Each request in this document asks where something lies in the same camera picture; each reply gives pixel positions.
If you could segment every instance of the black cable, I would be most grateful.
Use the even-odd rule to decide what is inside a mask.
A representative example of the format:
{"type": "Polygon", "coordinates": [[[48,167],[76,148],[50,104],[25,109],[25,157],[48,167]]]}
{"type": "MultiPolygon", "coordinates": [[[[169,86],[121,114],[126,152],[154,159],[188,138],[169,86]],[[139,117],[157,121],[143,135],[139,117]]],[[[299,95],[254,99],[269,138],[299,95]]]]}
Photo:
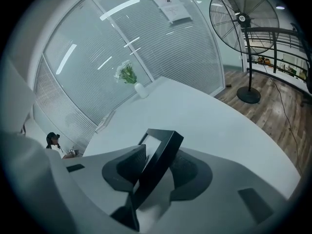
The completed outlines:
{"type": "MultiPolygon", "coordinates": [[[[268,76],[270,77],[270,75],[269,75],[269,73],[268,73],[268,71],[267,71],[267,69],[266,69],[266,67],[265,67],[264,64],[263,64],[263,67],[264,67],[265,71],[267,72],[268,76]]],[[[282,106],[283,106],[283,109],[284,109],[284,114],[285,114],[285,116],[286,116],[286,118],[287,118],[287,120],[288,120],[288,123],[289,123],[289,130],[290,130],[290,132],[292,133],[292,136],[293,136],[294,141],[296,142],[296,149],[297,149],[297,151],[296,151],[296,153],[297,153],[297,162],[296,162],[296,166],[298,167],[298,169],[299,169],[299,171],[300,171],[300,175],[302,175],[302,171],[301,171],[300,166],[299,166],[298,143],[297,143],[296,138],[294,137],[291,122],[290,122],[290,120],[289,120],[289,118],[288,118],[288,116],[287,116],[287,114],[286,114],[286,111],[285,111],[284,103],[283,103],[283,100],[282,100],[282,94],[281,94],[281,92],[279,91],[279,89],[278,89],[276,83],[274,82],[274,80],[272,79],[272,77],[270,77],[270,79],[273,81],[273,83],[274,83],[276,89],[277,89],[278,92],[279,92],[279,96],[281,97],[281,102],[282,102],[282,106]]]]}

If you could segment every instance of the black cap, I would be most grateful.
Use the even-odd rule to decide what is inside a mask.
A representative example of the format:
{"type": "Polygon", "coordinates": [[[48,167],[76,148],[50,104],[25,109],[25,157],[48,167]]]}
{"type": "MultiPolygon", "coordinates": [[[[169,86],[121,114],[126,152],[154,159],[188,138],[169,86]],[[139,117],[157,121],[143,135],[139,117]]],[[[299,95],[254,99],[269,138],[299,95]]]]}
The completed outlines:
{"type": "Polygon", "coordinates": [[[56,135],[55,133],[49,133],[48,135],[47,135],[47,138],[49,138],[49,139],[58,139],[59,138],[59,135],[56,135]]]}

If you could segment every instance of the glass partition wall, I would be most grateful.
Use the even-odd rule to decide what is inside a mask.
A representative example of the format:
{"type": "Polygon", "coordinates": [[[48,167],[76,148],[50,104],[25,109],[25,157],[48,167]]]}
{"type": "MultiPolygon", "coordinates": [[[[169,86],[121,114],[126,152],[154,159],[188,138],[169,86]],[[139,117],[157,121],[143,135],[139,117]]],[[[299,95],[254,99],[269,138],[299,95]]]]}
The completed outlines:
{"type": "MultiPolygon", "coordinates": [[[[64,16],[42,53],[35,93],[68,145],[85,149],[103,117],[136,93],[114,79],[126,60],[144,86],[166,77],[212,95],[224,87],[207,22],[196,1],[179,1],[191,18],[174,23],[153,0],[81,0],[64,16]]],[[[42,112],[34,117],[46,129],[42,112]]]]}

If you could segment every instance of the fan base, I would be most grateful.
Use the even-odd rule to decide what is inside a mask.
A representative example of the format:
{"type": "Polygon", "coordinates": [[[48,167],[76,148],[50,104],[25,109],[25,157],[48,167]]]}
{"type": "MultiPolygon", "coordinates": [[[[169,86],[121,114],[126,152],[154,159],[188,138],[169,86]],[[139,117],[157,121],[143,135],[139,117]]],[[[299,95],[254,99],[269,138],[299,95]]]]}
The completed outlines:
{"type": "Polygon", "coordinates": [[[256,104],[261,99],[261,94],[255,88],[248,91],[248,87],[241,87],[237,90],[237,97],[245,103],[256,104]]]}

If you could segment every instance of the wooden floor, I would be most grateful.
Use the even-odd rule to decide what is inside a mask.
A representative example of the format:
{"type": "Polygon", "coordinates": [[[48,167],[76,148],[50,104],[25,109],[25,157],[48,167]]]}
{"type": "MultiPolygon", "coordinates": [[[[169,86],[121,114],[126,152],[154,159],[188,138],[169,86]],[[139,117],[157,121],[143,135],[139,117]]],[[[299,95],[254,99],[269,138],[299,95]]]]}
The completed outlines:
{"type": "Polygon", "coordinates": [[[225,71],[226,84],[232,84],[232,88],[226,88],[216,98],[262,128],[286,153],[297,170],[300,173],[304,172],[308,159],[312,155],[312,106],[305,104],[304,107],[300,107],[302,94],[274,79],[281,92],[285,112],[298,143],[297,155],[296,143],[289,130],[290,126],[284,114],[280,94],[273,81],[268,76],[253,73],[252,87],[261,93],[261,101],[252,105],[242,102],[236,96],[239,87],[248,85],[248,79],[249,76],[241,71],[225,71]]]}

